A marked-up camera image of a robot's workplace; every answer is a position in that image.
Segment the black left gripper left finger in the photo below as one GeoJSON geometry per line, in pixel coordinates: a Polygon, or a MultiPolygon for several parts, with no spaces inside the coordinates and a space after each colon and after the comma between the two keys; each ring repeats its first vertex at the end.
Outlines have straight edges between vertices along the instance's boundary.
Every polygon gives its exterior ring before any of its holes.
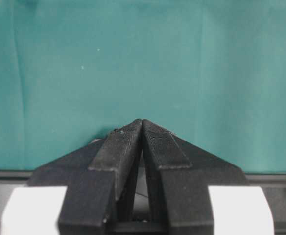
{"type": "Polygon", "coordinates": [[[140,156],[142,121],[110,132],[38,167],[17,187],[0,220],[2,235],[102,235],[140,156]]]}

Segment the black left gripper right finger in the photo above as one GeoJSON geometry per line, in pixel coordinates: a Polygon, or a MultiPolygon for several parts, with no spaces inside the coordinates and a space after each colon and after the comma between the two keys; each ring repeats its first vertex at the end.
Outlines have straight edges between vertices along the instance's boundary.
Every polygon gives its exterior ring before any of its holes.
{"type": "Polygon", "coordinates": [[[272,235],[271,209],[243,171],[148,120],[142,124],[151,220],[171,235],[272,235]]]}

